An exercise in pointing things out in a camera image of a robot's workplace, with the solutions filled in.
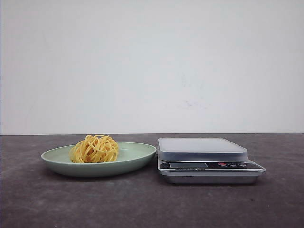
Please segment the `yellow vermicelli noodle bundle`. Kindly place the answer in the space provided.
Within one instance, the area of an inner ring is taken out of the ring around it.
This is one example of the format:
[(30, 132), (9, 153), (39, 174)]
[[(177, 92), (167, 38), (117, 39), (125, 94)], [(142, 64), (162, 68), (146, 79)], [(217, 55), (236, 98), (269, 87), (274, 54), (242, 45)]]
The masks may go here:
[(73, 163), (114, 162), (119, 154), (118, 143), (109, 135), (87, 135), (69, 151)]

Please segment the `light green round plate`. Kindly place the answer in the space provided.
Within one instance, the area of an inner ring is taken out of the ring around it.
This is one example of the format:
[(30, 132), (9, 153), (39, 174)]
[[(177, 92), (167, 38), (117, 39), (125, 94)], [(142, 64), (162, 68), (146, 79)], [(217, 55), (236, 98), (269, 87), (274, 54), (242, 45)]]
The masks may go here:
[(108, 177), (136, 171), (146, 166), (156, 154), (156, 147), (136, 142), (119, 142), (118, 158), (114, 162), (73, 163), (69, 158), (71, 145), (44, 152), (46, 166), (55, 173), (71, 177)]

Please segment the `silver digital kitchen scale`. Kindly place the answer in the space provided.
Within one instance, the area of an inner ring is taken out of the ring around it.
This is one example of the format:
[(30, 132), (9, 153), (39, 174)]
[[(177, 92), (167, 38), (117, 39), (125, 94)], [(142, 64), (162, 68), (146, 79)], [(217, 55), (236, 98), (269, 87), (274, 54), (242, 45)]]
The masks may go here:
[(158, 139), (158, 171), (175, 184), (251, 184), (266, 170), (223, 138)]

